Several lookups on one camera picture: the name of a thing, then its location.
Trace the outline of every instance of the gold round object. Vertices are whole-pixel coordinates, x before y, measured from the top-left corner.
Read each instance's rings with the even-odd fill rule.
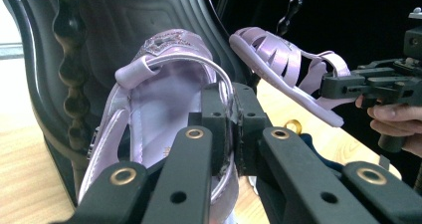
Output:
[[[387,178],[384,175],[367,167],[357,169],[356,173],[360,178],[374,185],[385,185],[387,183]]]
[[[186,136],[189,138],[201,138],[204,135],[204,131],[198,128],[192,128],[186,131]]]
[[[286,122],[285,128],[288,128],[288,125],[289,124],[293,124],[295,126],[295,128],[296,128],[295,133],[297,135],[301,135],[301,133],[302,133],[302,125],[301,125],[300,122],[298,122],[296,119],[290,119],[289,121]]]
[[[271,131],[271,135],[274,138],[278,138],[278,139],[288,139],[290,137],[288,132],[281,129],[274,129],[273,131]]]
[[[124,178],[118,178],[117,176],[123,172],[128,172],[128,176],[125,176]],[[136,171],[133,168],[124,167],[119,170],[116,170],[109,178],[109,182],[111,182],[111,184],[116,185],[116,186],[122,186],[122,185],[130,183],[134,179],[135,176],[136,176]]]

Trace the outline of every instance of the wooden table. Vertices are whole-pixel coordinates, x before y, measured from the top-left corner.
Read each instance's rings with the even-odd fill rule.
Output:
[[[0,61],[0,223],[49,223],[66,220],[74,208],[32,114],[23,60]],[[273,125],[296,119],[313,136],[326,158],[347,163],[379,156],[341,128],[333,128],[266,83],[258,98]],[[245,177],[236,205],[238,223],[268,223],[259,197]]]

